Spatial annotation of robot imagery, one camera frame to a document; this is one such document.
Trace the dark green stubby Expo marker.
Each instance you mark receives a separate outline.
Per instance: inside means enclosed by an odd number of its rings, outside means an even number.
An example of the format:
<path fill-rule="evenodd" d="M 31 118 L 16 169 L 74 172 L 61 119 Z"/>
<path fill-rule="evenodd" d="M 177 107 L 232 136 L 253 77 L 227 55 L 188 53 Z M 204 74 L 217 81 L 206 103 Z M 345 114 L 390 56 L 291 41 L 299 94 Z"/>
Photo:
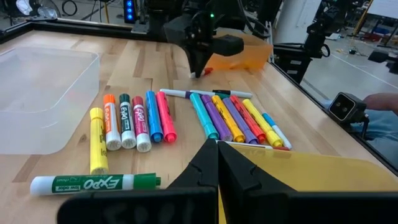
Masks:
<path fill-rule="evenodd" d="M 121 144 L 125 149 L 132 149 L 136 146 L 136 135 L 132 121 L 130 96 L 123 93 L 119 96 L 121 114 Z"/>

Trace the slim red Expo marker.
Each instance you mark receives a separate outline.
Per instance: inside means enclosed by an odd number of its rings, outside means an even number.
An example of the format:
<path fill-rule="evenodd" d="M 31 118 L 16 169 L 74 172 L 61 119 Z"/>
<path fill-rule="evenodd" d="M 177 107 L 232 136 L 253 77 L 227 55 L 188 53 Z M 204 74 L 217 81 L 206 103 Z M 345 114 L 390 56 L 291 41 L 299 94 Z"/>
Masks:
<path fill-rule="evenodd" d="M 281 151 L 290 151 L 289 148 L 287 147 L 272 147 L 268 145 L 262 145 L 262 144 L 247 144 L 247 143 L 241 143 L 241 142 L 231 142 L 231 141 L 221 141 L 221 140 L 216 140 L 216 142 L 225 142 L 226 144 L 229 144 L 231 146 L 241 146 L 241 147 L 255 147 L 255 148 L 262 148 L 262 149 L 275 149 L 275 150 L 281 150 Z"/>

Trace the thin red marker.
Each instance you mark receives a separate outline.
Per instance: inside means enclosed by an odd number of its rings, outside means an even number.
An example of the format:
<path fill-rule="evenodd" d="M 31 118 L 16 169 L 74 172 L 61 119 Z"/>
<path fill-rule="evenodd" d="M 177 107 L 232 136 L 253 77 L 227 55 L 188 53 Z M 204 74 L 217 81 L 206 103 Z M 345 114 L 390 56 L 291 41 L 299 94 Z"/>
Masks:
<path fill-rule="evenodd" d="M 196 72 L 192 72 L 192 73 L 190 74 L 190 78 L 200 78 L 200 77 L 202 77 L 202 76 L 209 75 L 212 71 L 213 71 L 213 68 L 211 68 L 211 67 L 204 68 L 204 69 L 202 70 L 202 72 L 201 72 L 199 75 L 197 75 Z"/>

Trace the teal highlighter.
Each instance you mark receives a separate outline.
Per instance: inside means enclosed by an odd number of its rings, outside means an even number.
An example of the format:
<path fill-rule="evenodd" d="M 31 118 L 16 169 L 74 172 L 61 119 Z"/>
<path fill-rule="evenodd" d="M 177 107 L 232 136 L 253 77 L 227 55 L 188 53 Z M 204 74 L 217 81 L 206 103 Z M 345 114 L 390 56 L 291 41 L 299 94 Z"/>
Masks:
<path fill-rule="evenodd" d="M 190 95 L 190 101 L 192 102 L 193 107 L 197 113 L 198 119 L 201 122 L 206 138 L 219 139 L 218 131 L 213 125 L 213 122 L 201 100 L 201 95 L 199 95 L 198 93 L 192 93 Z"/>

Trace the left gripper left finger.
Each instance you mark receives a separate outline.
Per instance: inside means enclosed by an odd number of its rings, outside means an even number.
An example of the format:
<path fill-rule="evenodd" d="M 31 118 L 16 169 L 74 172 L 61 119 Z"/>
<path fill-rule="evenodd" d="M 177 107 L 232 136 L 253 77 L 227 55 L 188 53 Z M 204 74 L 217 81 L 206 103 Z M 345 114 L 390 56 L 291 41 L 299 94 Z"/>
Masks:
<path fill-rule="evenodd" d="M 217 224 L 218 145 L 208 139 L 166 188 L 91 192 L 66 200 L 57 224 Z"/>

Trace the magenta stubby Expo marker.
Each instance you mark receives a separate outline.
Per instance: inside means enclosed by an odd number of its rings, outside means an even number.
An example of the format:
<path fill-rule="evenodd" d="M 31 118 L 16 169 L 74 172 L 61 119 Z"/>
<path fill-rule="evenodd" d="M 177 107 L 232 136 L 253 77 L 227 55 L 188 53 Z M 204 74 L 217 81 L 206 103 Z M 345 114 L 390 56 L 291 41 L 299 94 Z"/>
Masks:
<path fill-rule="evenodd" d="M 149 152 L 152 144 L 147 127 L 143 99 L 135 96 L 132 99 L 134 113 L 134 129 L 136 134 L 136 147 L 139 152 Z"/>

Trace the long green Expo marker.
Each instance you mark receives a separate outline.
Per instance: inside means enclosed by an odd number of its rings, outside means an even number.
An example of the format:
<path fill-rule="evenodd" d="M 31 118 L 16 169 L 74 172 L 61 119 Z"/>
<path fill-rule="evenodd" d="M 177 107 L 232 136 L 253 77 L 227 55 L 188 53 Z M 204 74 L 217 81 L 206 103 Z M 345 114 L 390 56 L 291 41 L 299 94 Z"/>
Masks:
<path fill-rule="evenodd" d="M 161 178 L 155 173 L 37 176 L 30 184 L 30 194 L 44 196 L 92 191 L 152 190 L 160 185 Z"/>

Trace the pink highlighter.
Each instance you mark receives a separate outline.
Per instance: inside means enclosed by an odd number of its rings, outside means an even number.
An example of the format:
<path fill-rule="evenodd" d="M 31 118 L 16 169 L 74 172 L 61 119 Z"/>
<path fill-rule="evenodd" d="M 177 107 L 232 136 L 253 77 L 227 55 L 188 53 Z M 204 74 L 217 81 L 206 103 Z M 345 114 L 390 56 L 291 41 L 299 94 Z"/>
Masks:
<path fill-rule="evenodd" d="M 155 95 L 158 108 L 159 115 L 161 120 L 161 125 L 164 133 L 165 142 L 175 142 L 177 140 L 177 133 L 174 128 L 174 122 L 170 114 L 168 101 L 164 92 L 159 91 Z"/>

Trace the bluish purple highlighter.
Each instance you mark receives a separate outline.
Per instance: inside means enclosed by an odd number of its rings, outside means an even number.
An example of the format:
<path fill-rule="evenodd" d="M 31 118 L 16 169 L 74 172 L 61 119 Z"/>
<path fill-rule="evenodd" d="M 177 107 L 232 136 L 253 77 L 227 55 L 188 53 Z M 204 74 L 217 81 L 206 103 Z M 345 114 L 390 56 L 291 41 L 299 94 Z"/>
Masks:
<path fill-rule="evenodd" d="M 246 124 L 243 117 L 240 115 L 235 105 L 233 105 L 230 98 L 222 99 L 224 105 L 227 107 L 228 111 L 231 113 L 233 119 L 238 125 L 239 129 L 243 132 L 245 136 L 245 143 L 247 144 L 259 144 L 257 137 L 253 134 L 249 126 Z"/>

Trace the blue highlighter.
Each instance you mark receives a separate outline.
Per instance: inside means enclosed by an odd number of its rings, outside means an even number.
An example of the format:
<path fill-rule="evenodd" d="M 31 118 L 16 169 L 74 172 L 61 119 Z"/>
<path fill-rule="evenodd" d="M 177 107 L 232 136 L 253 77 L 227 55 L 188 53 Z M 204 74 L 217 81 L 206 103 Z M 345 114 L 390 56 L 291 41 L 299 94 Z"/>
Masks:
<path fill-rule="evenodd" d="M 159 109 L 157 106 L 155 93 L 153 91 L 149 90 L 146 92 L 146 105 L 150 138 L 154 142 L 161 142 L 163 140 L 164 134 L 160 123 Z"/>

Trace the amber yellow highlighter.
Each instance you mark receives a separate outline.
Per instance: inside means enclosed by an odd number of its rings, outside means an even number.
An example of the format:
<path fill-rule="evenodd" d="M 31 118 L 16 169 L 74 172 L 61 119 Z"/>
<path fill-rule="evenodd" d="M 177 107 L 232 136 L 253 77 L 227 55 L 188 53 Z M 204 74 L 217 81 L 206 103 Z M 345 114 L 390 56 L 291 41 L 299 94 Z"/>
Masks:
<path fill-rule="evenodd" d="M 235 120 L 233 119 L 231 113 L 228 111 L 227 107 L 218 95 L 211 97 L 212 102 L 215 104 L 221 117 L 224 119 L 227 127 L 233 135 L 234 142 L 244 142 L 246 140 L 243 132 L 238 128 Z"/>

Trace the thin purple marker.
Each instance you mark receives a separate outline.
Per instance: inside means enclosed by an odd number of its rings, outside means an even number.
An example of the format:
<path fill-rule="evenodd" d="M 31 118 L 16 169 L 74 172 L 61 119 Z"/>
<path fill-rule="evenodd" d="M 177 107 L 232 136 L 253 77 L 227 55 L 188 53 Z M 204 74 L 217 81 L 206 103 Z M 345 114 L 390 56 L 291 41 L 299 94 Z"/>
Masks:
<path fill-rule="evenodd" d="M 183 90 L 160 89 L 160 91 L 168 96 L 175 96 L 186 99 L 189 99 L 190 95 L 192 94 L 190 91 L 183 91 Z"/>

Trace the thin black marker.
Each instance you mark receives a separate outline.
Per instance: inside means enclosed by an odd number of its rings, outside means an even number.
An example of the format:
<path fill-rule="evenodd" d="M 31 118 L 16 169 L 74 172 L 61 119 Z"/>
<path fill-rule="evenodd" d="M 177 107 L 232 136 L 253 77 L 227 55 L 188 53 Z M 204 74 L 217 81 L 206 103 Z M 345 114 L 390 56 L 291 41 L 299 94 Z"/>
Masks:
<path fill-rule="evenodd" d="M 214 93 L 221 93 L 225 95 L 236 95 L 240 98 L 252 98 L 252 93 L 234 90 L 213 90 Z"/>

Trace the red highlighter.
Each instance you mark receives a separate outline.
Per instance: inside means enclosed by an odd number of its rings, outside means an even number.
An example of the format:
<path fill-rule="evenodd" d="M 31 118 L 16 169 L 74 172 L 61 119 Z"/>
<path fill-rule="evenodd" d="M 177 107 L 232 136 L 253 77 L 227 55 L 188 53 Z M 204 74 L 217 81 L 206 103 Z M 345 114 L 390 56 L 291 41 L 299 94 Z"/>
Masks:
<path fill-rule="evenodd" d="M 259 125 L 255 122 L 255 120 L 249 114 L 248 110 L 239 101 L 237 96 L 231 95 L 230 99 L 231 99 L 233 105 L 238 110 L 239 114 L 242 116 L 243 120 L 245 120 L 246 124 L 249 126 L 250 130 L 253 132 L 255 137 L 257 137 L 259 144 L 263 144 L 264 141 L 266 140 L 266 134 L 259 127 Z"/>

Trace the orange stubby Expo marker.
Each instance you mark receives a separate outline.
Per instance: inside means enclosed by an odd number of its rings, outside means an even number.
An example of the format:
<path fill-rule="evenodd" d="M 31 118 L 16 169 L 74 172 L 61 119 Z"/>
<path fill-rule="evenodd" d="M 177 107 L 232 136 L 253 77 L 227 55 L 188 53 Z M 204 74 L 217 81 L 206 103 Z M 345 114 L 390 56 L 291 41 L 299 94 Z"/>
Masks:
<path fill-rule="evenodd" d="M 110 151 L 116 151 L 121 148 L 121 135 L 116 116 L 116 100 L 114 95 L 107 94 L 104 95 L 103 102 L 106 148 Z"/>

